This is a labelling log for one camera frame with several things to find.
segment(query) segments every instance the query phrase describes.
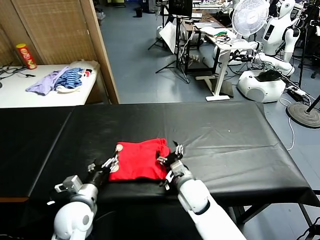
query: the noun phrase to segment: wall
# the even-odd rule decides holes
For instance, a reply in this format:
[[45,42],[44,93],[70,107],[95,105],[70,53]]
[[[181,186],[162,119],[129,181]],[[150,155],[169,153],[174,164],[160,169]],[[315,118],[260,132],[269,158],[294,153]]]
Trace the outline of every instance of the wall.
[[[38,65],[95,60],[112,103],[119,103],[92,0],[0,0],[0,64],[14,61],[15,45],[26,43]],[[97,86],[89,102],[100,99]]]

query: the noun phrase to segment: gray floor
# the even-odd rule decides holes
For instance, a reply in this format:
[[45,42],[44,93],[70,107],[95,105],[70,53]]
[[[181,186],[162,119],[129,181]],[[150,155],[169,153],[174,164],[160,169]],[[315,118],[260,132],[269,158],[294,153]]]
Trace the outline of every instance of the gray floor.
[[[126,8],[102,7],[106,18],[102,22],[101,32],[106,45],[112,72],[123,104],[134,103],[172,103],[205,102],[210,91],[201,81],[189,76],[190,84],[185,84],[181,74],[166,69],[155,71],[174,60],[174,56],[159,47],[148,47],[155,41],[157,26],[161,17],[143,14],[142,18],[133,17],[136,13],[133,5]],[[212,47],[200,48],[204,56],[212,54]],[[298,72],[291,77],[298,81]],[[317,97],[320,89],[320,76],[310,78],[312,71],[303,71],[302,89]],[[230,80],[233,84],[237,77]],[[234,88],[234,99],[247,101]],[[264,105],[265,115],[271,126],[289,148],[292,133],[288,124],[285,107],[279,102]],[[320,138],[319,130],[308,129],[292,123],[295,132],[295,145],[289,151],[297,166],[313,189],[320,189]],[[320,216],[320,209],[307,206],[311,219]],[[248,240],[294,240],[307,228],[307,224],[297,204],[273,204],[250,220],[242,232]]]

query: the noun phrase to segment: white robot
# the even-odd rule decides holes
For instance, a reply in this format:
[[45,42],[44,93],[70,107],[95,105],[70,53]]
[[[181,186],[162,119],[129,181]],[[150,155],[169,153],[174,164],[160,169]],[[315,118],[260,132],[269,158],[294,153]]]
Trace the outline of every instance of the white robot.
[[[295,6],[295,0],[281,2],[278,17],[270,17],[262,36],[262,52],[253,56],[252,63],[263,64],[270,72],[275,69],[285,76],[294,73],[295,68],[289,63],[300,36],[300,30],[294,25],[298,18],[291,21],[290,15]],[[279,46],[285,41],[283,60],[276,57]],[[258,48],[260,43],[252,42]],[[260,77],[265,70],[245,71],[239,78],[237,88],[247,98],[256,102],[268,103],[278,101],[285,90],[286,84],[280,76],[273,72],[266,77]]]
[[[182,163],[183,146],[176,144],[175,152],[157,161],[168,171],[165,188],[176,188],[178,200],[188,212],[200,236],[204,240],[246,240],[228,214],[211,196],[205,184],[195,179]],[[51,240],[84,240],[92,231],[97,212],[98,188],[118,165],[118,152],[105,162],[88,166],[89,176],[82,184],[78,176],[67,177],[55,186],[57,192],[71,193],[71,202],[63,206],[54,219],[54,233]]]

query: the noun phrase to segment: black tablecloth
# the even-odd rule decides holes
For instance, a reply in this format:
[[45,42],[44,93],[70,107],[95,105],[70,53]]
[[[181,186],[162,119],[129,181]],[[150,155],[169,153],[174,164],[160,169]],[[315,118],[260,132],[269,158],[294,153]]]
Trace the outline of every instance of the black tablecloth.
[[[32,191],[46,194],[65,177],[112,155],[118,141],[153,138],[185,147],[183,162],[225,206],[303,203],[320,206],[305,178],[254,102],[91,105],[76,107]],[[98,205],[176,199],[155,182],[109,183]]]
[[0,109],[0,200],[30,196],[72,109]]

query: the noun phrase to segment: desk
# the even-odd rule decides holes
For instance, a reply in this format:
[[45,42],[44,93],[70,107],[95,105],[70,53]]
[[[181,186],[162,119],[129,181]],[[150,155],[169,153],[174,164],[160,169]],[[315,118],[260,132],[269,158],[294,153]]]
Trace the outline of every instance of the desk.
[[46,96],[38,95],[34,92],[27,92],[30,87],[41,78],[53,71],[58,71],[67,65],[39,65],[33,70],[24,70],[24,74],[32,74],[36,77],[25,78],[22,74],[14,74],[8,78],[2,79],[2,88],[0,88],[0,108],[37,108],[37,107],[59,107],[59,106],[77,106],[84,105],[87,98],[97,81],[102,99],[108,103],[108,97],[104,88],[104,82],[100,73],[100,66],[92,71],[90,77],[82,81],[79,91],[61,94],[51,91]]
[[[1,138],[0,196],[29,197],[39,213],[56,184],[74,174],[84,179],[87,165],[118,141],[166,138],[172,149],[172,140],[184,145],[183,162],[242,223],[273,203],[319,207],[263,112],[247,101],[0,109],[0,133],[9,136]],[[176,194],[158,182],[114,182],[100,191],[98,209],[172,201],[178,204]]]
[[[202,13],[202,19],[200,23],[210,23],[210,21],[213,21],[215,23],[218,23],[221,28],[224,28],[224,26],[219,23],[213,16],[210,14],[207,14],[206,11],[200,11]],[[198,41],[197,41],[197,49],[200,48],[200,40],[201,40],[201,31],[198,29],[194,24],[188,24],[185,21],[183,21],[183,27],[187,31],[187,39],[189,39],[192,35],[192,32],[194,31],[196,34],[198,34]],[[185,51],[185,61],[184,61],[184,72],[185,73],[193,73],[193,72],[207,72],[211,71],[212,74],[216,73],[217,65],[218,65],[218,59],[220,54],[220,49],[218,48],[218,51],[215,55],[214,65],[213,67],[203,67],[203,68],[189,68],[189,59],[190,59],[190,47],[191,47],[191,41],[189,41],[186,45],[186,51]]]
[[192,9],[193,10],[206,10],[211,14],[215,14],[222,10],[224,5],[222,3],[217,4],[201,4],[199,2],[192,2]]
[[[227,36],[230,38],[228,42],[224,43],[219,43],[216,38],[212,37],[215,34],[219,32],[227,32]],[[215,88],[213,90],[213,84],[211,82],[211,79],[214,76],[200,76],[196,77],[196,80],[204,80],[207,86],[209,87],[212,96],[207,96],[205,99],[207,101],[219,101],[219,100],[229,100],[229,96],[227,95],[220,95],[220,90],[222,87],[222,84],[224,82],[225,78],[225,72],[228,67],[228,63],[230,60],[230,54],[231,50],[237,50],[237,49],[242,49],[242,50],[248,50],[252,49],[253,47],[244,39],[238,39],[237,36],[231,32],[227,28],[211,28],[210,32],[208,32],[211,36],[208,35],[209,40],[215,44],[219,51],[216,53],[216,59],[220,55],[220,60],[221,60],[221,67],[220,67],[220,72],[218,79],[216,80]]]
[[[45,205],[49,190],[65,177],[84,179],[87,165],[112,154],[118,141],[166,138],[172,149],[173,140],[185,146],[183,162],[223,206],[253,206],[250,211],[273,203],[320,206],[261,108],[255,102],[77,106],[52,144],[29,201]],[[100,209],[167,201],[177,201],[177,196],[154,181],[110,183],[98,196]]]

